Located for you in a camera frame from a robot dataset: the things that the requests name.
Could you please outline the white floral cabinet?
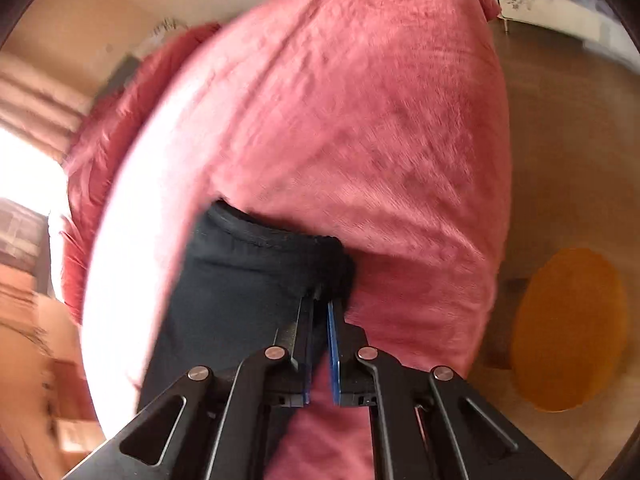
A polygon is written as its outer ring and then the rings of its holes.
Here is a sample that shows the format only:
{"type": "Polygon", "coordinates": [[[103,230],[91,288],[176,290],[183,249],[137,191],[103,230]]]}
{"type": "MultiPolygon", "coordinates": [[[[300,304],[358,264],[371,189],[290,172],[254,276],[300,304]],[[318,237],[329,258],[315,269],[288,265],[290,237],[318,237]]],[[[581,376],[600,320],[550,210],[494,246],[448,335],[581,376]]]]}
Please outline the white floral cabinet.
{"type": "Polygon", "coordinates": [[[637,0],[498,0],[502,17],[582,41],[585,47],[639,63],[637,0]]]}

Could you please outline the black pants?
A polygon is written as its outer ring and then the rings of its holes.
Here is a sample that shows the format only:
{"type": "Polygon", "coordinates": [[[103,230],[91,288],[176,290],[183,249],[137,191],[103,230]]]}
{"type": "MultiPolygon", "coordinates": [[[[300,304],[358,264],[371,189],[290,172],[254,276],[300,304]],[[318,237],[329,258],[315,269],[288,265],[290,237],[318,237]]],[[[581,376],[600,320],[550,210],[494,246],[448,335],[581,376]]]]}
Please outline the black pants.
{"type": "MultiPolygon", "coordinates": [[[[182,270],[160,324],[140,393],[139,410],[195,365],[235,372],[242,359],[297,321],[300,303],[318,285],[348,298],[355,265],[335,237],[275,229],[217,200],[196,222],[182,270]]],[[[311,408],[273,410],[266,460],[273,479],[346,479],[335,435],[320,422],[333,415],[327,395],[311,408]]]]}

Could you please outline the red bed blanket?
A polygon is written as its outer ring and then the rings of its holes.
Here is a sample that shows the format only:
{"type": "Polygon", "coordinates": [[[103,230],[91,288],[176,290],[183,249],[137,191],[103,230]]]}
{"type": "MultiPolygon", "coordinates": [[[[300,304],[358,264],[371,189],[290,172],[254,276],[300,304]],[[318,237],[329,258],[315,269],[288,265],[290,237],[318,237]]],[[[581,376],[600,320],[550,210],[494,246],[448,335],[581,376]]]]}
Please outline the red bed blanket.
{"type": "Polygon", "coordinates": [[[182,66],[119,168],[88,271],[96,416],[134,417],[186,241],[214,200],[338,238],[349,321],[413,368],[471,366],[509,229],[495,0],[269,0],[182,66]]]}

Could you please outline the orange round stool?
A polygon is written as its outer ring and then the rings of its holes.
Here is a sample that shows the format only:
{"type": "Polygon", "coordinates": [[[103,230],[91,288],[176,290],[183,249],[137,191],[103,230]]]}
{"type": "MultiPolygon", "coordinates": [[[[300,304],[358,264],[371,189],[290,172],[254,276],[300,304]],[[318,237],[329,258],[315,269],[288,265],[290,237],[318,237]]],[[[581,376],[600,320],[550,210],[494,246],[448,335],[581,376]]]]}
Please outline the orange round stool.
{"type": "Polygon", "coordinates": [[[514,318],[510,364],[518,393],[564,412],[608,388],[629,332],[616,267],[588,248],[565,248],[530,279],[514,318]]]}

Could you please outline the red pillow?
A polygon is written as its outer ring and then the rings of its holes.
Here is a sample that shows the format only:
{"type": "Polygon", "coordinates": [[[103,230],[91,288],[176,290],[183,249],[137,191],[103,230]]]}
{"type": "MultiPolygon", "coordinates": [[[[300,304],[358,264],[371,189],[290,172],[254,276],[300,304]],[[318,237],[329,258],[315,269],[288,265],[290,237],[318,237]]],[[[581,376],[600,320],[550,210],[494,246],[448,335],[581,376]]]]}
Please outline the red pillow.
{"type": "Polygon", "coordinates": [[[66,211],[54,216],[60,225],[50,234],[62,243],[58,284],[76,325],[82,324],[93,247],[119,168],[180,68],[220,30],[216,22],[191,27],[144,58],[130,58],[128,78],[96,100],[75,132],[62,163],[66,211]]]}

